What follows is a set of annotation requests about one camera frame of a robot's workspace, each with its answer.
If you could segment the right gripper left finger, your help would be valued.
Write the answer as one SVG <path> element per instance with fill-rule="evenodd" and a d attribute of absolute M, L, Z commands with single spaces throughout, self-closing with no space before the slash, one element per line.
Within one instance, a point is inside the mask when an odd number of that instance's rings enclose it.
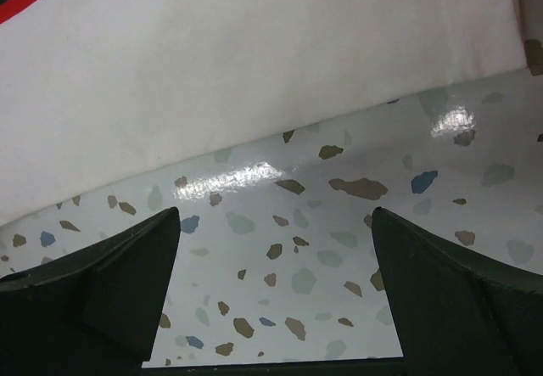
<path fill-rule="evenodd" d="M 1 279 L 3 375 L 139 375 L 180 239 L 176 207 Z"/>

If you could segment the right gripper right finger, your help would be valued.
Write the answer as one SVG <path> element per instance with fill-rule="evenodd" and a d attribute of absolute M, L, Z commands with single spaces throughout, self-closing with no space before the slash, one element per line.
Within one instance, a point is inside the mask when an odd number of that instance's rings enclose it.
<path fill-rule="evenodd" d="M 542 276 L 378 207 L 372 239 L 410 375 L 540 375 Z"/>

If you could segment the white coca-cola t-shirt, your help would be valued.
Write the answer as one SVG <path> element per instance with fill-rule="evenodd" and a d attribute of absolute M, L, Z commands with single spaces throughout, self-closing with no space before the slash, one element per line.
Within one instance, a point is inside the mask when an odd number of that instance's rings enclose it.
<path fill-rule="evenodd" d="M 518 0 L 1 0 L 1 221 L 525 64 Z"/>

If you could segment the orange plastic basket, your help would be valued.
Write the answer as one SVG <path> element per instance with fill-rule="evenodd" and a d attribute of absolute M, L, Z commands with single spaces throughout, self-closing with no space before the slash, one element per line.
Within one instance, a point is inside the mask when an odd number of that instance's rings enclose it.
<path fill-rule="evenodd" d="M 518 0 L 521 34 L 532 76 L 542 75 L 542 0 Z"/>

